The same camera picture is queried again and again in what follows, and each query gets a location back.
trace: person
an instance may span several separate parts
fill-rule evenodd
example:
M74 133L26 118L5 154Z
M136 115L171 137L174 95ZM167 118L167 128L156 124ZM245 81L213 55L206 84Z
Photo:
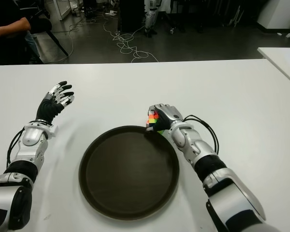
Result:
M24 63L24 36L30 29L13 0L0 0L0 65Z

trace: gray floor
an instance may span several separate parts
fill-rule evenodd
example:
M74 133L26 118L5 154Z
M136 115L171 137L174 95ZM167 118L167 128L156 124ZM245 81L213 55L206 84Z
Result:
M69 26L79 22L83 16L67 16L59 21L53 3L47 5L51 12L53 32L68 53L72 51L72 40L68 33ZM127 63L133 59L133 54L121 54L117 47L118 41L113 41L110 33L115 34L117 19L105 19L100 16L94 24L83 23L76 27L78 31L71 31L73 39L73 53L67 59L55 63ZM160 62L192 61L192 60L220 60L220 59L252 59L262 58L257 52L258 47L290 47L290 39L277 34L266 34L254 27L236 28L206 28L199 34L190 26L186 33L176 31L169 34L169 25L159 19L156 31L158 35L146 38L143 32L137 32L129 45L137 46L139 51L152 53ZM38 34L36 43L42 60L53 62L65 57L47 34ZM155 62L151 56L136 59L134 62Z

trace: white cable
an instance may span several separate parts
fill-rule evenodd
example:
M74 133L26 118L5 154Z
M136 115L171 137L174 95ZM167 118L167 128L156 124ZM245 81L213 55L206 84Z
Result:
M139 29L137 29L133 34L123 34L123 35L117 35L117 36L114 36L114 35L112 35L112 33L109 31L109 30L107 30L107 29L105 29L105 24L107 23L107 21L103 24L103 29L106 31L106 32L108 32L108 33L110 33L110 35L113 37L113 41L115 41L115 40L119 40L120 41L120 43L117 43L117 46L120 48L120 53L122 53L122 54L130 54L130 53L132 53L132 52L134 52L133 53L133 56L134 56L134 58L132 59L132 61L131 61L131 63L133 63L133 61L135 60L135 59L142 59L142 58L147 58L147 57L149 57L149 55L151 55L157 62L159 62L158 60L157 60L157 58L153 55L153 54L151 54L151 53L149 53L149 52L144 52L144 51L138 51L137 50L137 46L133 46L133 47L130 47L129 46L129 42L130 41L132 41L133 39L134 39L134 34L137 32L137 31L139 31L139 30L141 30L142 28L144 28L145 26L142 26L141 28L139 28Z
M115 40L119 40L120 41L120 43L117 43L117 46L120 48L120 53L122 53L122 54L131 54L133 52L134 58L132 59L131 63L133 63L135 59L148 58L149 56L152 56L156 60L156 62L159 62L157 60L157 58L153 54L151 54L149 52L145 52L145 51L138 51L137 50L137 46L133 46L133 47L129 46L129 42L131 42L134 39L134 34L136 32L138 32L139 30L141 30L142 28L144 28L145 26L142 26L141 28L137 29L133 34L128 34L127 33L127 34L123 34L123 35L114 36L109 30L105 29L105 25L108 22L109 18L106 18L104 16L104 14L99 14L99 15L101 15L102 17L99 17L99 18L96 18L96 19L91 19L91 20L85 20L85 22L82 22L84 20L84 18L82 18L79 22L70 25L69 26L69 31L68 31L68 36L70 37L71 42L72 42L72 51L68 54L67 57L64 57L64 58L62 58L60 60L51 61L51 62L48 62L48 63L45 63L45 64L57 63L57 62L63 61L66 58L70 57L72 55L72 53L74 52L74 43L73 43L73 38L70 35L70 32L71 31L79 31L79 28L82 27L84 24L102 24L102 23L97 23L97 20L99 20L101 18L106 19L106 21L103 23L103 29L106 32L110 33L110 35L113 37L113 41L115 41Z
M68 54L67 57L64 57L62 59L59 59L59 60L55 60L55 61L51 61L51 62L48 62L48 63L45 63L45 64L51 64L51 63L57 63L57 62L60 62L60 61L63 61L65 60L66 58L70 57L70 55L72 55L72 53L74 52L74 42L73 42L73 38L71 37L70 35L70 32L71 31L79 31L79 27L82 27L81 25L81 22L84 20L84 18L82 18L78 23L75 23L75 24L72 24L69 26L69 32L68 32L68 35L71 39L71 42L72 42L72 51L70 52L70 54Z

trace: black cable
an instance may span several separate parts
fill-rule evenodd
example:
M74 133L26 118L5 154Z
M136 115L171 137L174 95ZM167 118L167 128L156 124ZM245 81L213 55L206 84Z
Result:
M45 124L44 122L41 122L41 121L37 121L37 120L34 120L34 121L31 121L29 123L32 123L32 122L38 122L38 123L41 123L41 124ZM8 152L7 152L7 156L6 156L6 168L8 168L9 164L11 163L11 152L13 150L13 148L15 147L15 145L17 144L17 142L19 141L19 138L21 137L21 135L23 134L25 130L25 127L23 127L23 129L21 129L15 136L14 138L12 139L11 143L10 143L10 146L9 146L9 149L8 149Z
M217 138L214 130L211 128L211 126L209 124L207 124L205 121L203 121L202 119L200 119L194 115L189 115L189 116L185 117L183 121L184 122L185 121L196 121L196 122L201 123L211 133L213 140L214 140L214 146L215 146L214 150L218 155L218 153L219 153L219 141L218 141L218 138Z

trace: person's arm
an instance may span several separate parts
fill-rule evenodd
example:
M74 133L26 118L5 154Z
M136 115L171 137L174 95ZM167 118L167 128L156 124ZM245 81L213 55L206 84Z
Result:
M7 26L0 27L0 37L27 30L31 30L31 26L28 20L23 17L20 20L13 22Z

